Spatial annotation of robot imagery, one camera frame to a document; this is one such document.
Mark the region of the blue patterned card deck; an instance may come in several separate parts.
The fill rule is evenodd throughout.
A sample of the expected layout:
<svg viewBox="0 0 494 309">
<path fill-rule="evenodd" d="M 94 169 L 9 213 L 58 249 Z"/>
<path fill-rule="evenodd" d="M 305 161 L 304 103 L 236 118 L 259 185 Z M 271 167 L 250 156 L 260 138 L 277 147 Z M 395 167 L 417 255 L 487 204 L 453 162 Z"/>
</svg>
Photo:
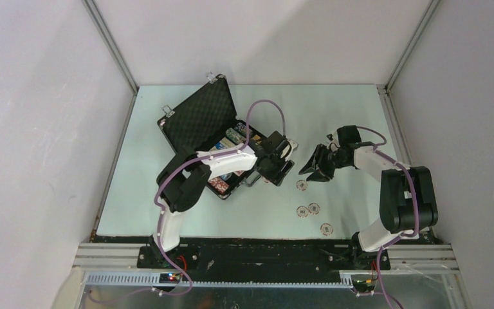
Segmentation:
<svg viewBox="0 0 494 309">
<path fill-rule="evenodd" d="M 224 138 L 220 139 L 220 141 L 216 142 L 215 145 L 210 148 L 210 152 L 233 149 L 236 146 L 237 146 L 237 144 L 233 143 L 227 137 L 224 137 Z"/>
</svg>

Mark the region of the black poker set case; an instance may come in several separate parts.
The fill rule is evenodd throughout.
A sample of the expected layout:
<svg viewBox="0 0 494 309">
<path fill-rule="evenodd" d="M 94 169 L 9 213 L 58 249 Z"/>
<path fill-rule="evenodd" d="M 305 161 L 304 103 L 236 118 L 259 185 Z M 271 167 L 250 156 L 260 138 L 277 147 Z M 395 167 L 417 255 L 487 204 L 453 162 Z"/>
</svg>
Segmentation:
<svg viewBox="0 0 494 309">
<path fill-rule="evenodd" d="M 245 141 L 253 135 L 259 135 L 262 139 L 268 137 L 252 129 L 248 120 L 237 118 L 227 79 L 224 75 L 218 75 L 172 109 L 168 116 L 159 121 L 159 127 L 176 154 L 182 151 L 195 153 L 210 151 L 216 142 L 226 137 L 225 131 L 234 129 L 238 122 L 245 123 L 248 129 Z M 209 183 L 205 187 L 211 188 L 225 200 L 253 172 L 256 171 L 236 171 L 220 176 L 229 185 L 224 196 L 219 195 Z"/>
</svg>

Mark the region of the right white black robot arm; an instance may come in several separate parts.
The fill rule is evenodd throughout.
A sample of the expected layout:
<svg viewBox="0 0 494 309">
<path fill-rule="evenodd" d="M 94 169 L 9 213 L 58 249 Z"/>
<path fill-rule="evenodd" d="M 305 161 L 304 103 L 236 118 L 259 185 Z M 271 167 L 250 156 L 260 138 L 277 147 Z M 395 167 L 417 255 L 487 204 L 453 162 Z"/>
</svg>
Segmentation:
<svg viewBox="0 0 494 309">
<path fill-rule="evenodd" d="M 349 263 L 357 269 L 367 268 L 374 253 L 401 239 L 415 239 L 439 219 L 432 175 L 425 166 L 411 166 L 385 154 L 380 147 L 387 143 L 364 141 L 363 126 L 343 126 L 330 134 L 329 145 L 318 144 L 301 168 L 309 182 L 329 182 L 337 169 L 353 167 L 367 173 L 380 184 L 379 217 L 352 237 Z"/>
</svg>

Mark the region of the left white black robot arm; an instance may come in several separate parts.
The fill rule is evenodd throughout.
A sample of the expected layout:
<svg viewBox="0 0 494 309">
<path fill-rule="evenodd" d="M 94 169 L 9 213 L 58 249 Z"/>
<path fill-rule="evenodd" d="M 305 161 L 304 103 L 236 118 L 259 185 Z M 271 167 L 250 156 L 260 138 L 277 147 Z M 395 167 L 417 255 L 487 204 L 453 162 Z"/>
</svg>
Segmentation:
<svg viewBox="0 0 494 309">
<path fill-rule="evenodd" d="M 253 169 L 279 186 L 294 166 L 291 155 L 297 147 L 275 131 L 261 142 L 249 140 L 221 150 L 176 154 L 157 177 L 154 204 L 160 216 L 153 234 L 157 244 L 153 260 L 162 268 L 175 265 L 185 213 L 199 201 L 209 180 Z"/>
</svg>

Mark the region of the white red chip stack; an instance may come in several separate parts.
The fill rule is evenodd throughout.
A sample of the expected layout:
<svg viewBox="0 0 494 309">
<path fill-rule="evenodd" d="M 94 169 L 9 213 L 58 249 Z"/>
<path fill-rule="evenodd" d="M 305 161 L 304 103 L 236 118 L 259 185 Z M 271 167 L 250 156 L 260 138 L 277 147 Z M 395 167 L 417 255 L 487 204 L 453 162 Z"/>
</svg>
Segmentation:
<svg viewBox="0 0 494 309">
<path fill-rule="evenodd" d="M 308 184 L 305 180 L 298 180 L 296 182 L 296 188 L 299 191 L 306 191 Z M 316 202 L 308 203 L 307 205 L 300 205 L 296 208 L 296 214 L 299 218 L 307 218 L 309 216 L 319 216 L 322 211 L 321 206 Z M 327 219 L 320 218 L 320 233 L 323 236 L 330 236 L 333 234 L 333 226 Z"/>
</svg>

